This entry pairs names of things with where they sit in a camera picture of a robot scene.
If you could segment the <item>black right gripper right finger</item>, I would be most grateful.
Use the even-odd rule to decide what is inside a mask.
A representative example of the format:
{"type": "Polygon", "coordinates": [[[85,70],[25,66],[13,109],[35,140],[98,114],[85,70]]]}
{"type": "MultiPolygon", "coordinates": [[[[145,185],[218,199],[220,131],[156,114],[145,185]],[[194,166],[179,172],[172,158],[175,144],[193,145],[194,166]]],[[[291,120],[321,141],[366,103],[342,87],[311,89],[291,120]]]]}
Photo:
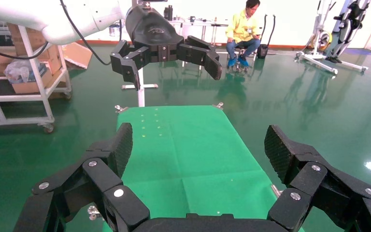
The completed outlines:
{"type": "Polygon", "coordinates": [[[371,232],[371,185],[330,165],[311,145],[289,139],[270,125],[265,154],[285,185],[267,219],[297,232],[312,208],[345,232],[371,232]]]}

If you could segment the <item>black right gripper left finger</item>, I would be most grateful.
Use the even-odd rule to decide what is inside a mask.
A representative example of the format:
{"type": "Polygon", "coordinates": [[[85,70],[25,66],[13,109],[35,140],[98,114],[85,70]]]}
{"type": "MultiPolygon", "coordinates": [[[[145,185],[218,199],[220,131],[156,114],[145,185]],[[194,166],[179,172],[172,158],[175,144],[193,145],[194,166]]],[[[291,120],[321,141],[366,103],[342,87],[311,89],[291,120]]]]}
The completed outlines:
{"type": "Polygon", "coordinates": [[[147,221],[149,209],[122,180],[132,136],[132,125],[123,123],[111,139],[93,143],[77,162],[37,182],[14,231],[63,232],[91,203],[114,232],[132,232],[147,221]]]}

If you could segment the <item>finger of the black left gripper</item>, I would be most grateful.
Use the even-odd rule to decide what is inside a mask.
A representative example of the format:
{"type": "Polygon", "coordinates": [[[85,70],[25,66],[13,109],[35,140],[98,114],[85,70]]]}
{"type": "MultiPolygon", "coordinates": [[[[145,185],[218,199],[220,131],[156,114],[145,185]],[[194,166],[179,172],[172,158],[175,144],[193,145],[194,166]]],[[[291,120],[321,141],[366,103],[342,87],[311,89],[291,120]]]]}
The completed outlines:
{"type": "Polygon", "coordinates": [[[150,48],[135,48],[127,41],[119,41],[110,54],[112,70],[123,75],[125,82],[130,82],[138,91],[141,87],[139,70],[150,63],[150,48]]]}
{"type": "Polygon", "coordinates": [[[203,66],[205,71],[214,79],[219,80],[222,75],[222,65],[216,46],[194,36],[188,36],[181,44],[177,45],[177,59],[203,66]]]}

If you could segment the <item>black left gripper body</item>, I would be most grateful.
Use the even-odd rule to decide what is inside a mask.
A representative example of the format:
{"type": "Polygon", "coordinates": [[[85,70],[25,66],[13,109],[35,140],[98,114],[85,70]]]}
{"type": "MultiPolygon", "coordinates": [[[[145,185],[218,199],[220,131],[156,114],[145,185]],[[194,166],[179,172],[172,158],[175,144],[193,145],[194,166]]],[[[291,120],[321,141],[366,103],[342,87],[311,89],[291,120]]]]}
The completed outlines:
{"type": "Polygon", "coordinates": [[[147,48],[148,62],[178,60],[177,48],[185,39],[155,9],[140,5],[131,7],[126,15],[126,30],[137,50],[147,48]]]}

